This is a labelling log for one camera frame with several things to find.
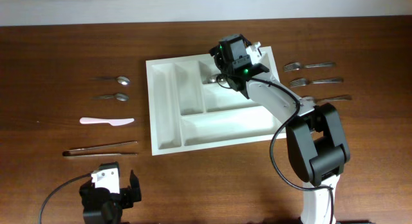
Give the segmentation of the large metal spoon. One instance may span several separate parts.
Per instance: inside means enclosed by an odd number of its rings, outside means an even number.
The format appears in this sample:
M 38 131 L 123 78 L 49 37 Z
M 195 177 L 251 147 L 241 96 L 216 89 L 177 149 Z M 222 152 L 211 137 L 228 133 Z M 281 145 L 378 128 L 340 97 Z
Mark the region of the large metal spoon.
M 341 96 L 328 97 L 328 98 L 303 97 L 302 100 L 312 101 L 312 102 L 317 104 L 317 103 L 321 103 L 321 102 L 352 100 L 352 96 L 351 95 L 341 95 Z
M 218 73 L 218 74 L 211 75 L 209 78 L 207 78 L 206 83 L 207 84 L 223 83 L 225 81 L 226 81 L 226 78 L 222 74 Z

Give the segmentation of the metal fork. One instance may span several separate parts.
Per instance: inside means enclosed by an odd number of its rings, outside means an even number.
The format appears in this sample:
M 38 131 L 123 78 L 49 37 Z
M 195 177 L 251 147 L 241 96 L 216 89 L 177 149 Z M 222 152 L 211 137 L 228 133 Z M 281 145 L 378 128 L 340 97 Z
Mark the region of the metal fork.
M 299 79 L 290 81 L 289 86 L 291 88 L 296 88 L 296 87 L 301 87 L 301 86 L 307 86 L 310 84 L 333 84 L 333 83 L 342 83 L 342 82 L 344 82 L 344 79 L 340 77 L 320 79 L 320 80 L 309 80 L 305 78 L 299 78 Z
M 316 63 L 316 64 L 302 64 L 300 62 L 292 62 L 290 64 L 287 64 L 283 67 L 284 72 L 289 72 L 289 71 L 297 71 L 297 70 L 302 70 L 305 68 L 327 68 L 327 67 L 334 67 L 336 66 L 336 63 L 334 62 L 321 62 L 321 63 Z

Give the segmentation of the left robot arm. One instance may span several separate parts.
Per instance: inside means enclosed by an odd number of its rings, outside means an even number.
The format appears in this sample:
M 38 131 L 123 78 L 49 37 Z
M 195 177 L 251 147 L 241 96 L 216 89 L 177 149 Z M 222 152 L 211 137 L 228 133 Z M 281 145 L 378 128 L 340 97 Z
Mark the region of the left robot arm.
M 129 186 L 120 188 L 118 169 L 93 171 L 91 180 L 79 189 L 84 222 L 120 223 L 123 210 L 134 207 L 142 200 L 140 182 L 133 171 L 130 172 L 129 182 Z

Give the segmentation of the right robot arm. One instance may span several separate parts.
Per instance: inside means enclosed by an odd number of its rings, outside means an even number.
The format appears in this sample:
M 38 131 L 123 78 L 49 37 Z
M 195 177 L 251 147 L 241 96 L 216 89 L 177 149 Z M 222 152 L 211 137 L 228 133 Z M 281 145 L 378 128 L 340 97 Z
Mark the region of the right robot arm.
M 272 166 L 289 186 L 303 192 L 300 223 L 336 223 L 335 190 L 350 161 L 350 150 L 337 109 L 300 97 L 275 79 L 261 62 L 258 42 L 242 34 L 221 38 L 209 51 L 229 89 L 263 106 L 281 125 L 269 147 Z M 296 185 L 280 171 L 274 157 L 277 136 L 284 131 L 288 159 L 302 181 Z

